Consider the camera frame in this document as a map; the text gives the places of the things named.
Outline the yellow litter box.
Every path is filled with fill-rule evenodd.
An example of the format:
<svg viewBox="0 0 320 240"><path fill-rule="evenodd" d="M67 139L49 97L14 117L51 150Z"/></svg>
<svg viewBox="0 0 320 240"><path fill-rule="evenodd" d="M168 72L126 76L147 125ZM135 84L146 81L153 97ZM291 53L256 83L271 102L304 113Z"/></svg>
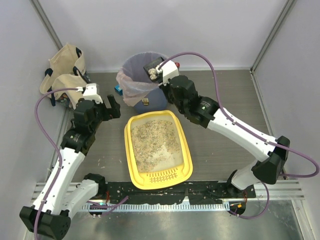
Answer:
<svg viewBox="0 0 320 240"><path fill-rule="evenodd" d="M131 130L138 125L152 120L166 120L175 125L181 146L183 163L166 170L147 173L139 172L133 151ZM124 128L124 143L130 179L141 190L156 190L171 187L188 180L192 175L193 162L186 136L179 119L170 110L152 111L131 117Z"/></svg>

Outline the litter clumps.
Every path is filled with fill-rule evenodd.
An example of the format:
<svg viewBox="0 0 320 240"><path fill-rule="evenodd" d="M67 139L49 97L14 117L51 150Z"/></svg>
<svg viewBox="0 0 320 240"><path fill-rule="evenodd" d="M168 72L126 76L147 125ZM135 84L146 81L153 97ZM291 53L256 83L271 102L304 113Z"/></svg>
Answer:
<svg viewBox="0 0 320 240"><path fill-rule="evenodd" d="M155 81L158 78L158 73L155 68L150 68L148 74L151 81Z"/></svg>

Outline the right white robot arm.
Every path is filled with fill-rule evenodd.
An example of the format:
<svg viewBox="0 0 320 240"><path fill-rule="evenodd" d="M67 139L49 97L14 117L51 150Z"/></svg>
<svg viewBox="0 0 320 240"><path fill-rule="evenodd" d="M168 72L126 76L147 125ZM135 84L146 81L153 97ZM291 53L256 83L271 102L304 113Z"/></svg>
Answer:
<svg viewBox="0 0 320 240"><path fill-rule="evenodd" d="M199 95L194 82L185 75L174 77L160 89L190 122L224 135L255 157L253 163L233 171L227 179L225 188L230 196L238 197L259 182L269 185L277 182L288 158L287 137L266 135L234 116L225 116L227 111L212 98Z"/></svg>

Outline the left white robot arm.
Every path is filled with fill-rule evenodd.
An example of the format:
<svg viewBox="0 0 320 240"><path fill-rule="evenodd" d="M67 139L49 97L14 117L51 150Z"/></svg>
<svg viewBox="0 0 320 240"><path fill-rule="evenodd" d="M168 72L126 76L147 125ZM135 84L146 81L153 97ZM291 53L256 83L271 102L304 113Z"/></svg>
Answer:
<svg viewBox="0 0 320 240"><path fill-rule="evenodd" d="M22 207L19 217L34 238L45 236L53 240L63 239L71 220L90 199L102 197L107 192L104 176L88 173L80 185L67 193L69 185L96 140L102 122L121 116L120 104L112 94L107 96L110 106L99 95L83 97L76 104L71 127L64 134L58 149L57 162L32 206Z"/></svg>

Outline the black litter scoop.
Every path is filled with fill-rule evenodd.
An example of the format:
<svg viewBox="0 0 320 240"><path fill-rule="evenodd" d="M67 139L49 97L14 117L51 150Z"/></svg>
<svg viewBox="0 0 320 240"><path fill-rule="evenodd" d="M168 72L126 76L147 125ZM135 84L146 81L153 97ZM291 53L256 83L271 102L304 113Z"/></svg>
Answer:
<svg viewBox="0 0 320 240"><path fill-rule="evenodd" d="M157 83L159 84L158 80L159 80L159 76L157 74L157 79L154 80L154 81L151 81L150 79L150 76L148 74L148 70L149 69L152 69L152 68L156 68L157 65L161 65L163 62L165 61L165 58L160 56L154 60L152 60L151 62L149 62L148 64L146 64L144 67L143 67L143 70L145 72L145 77L143 78L143 82L145 83Z"/></svg>

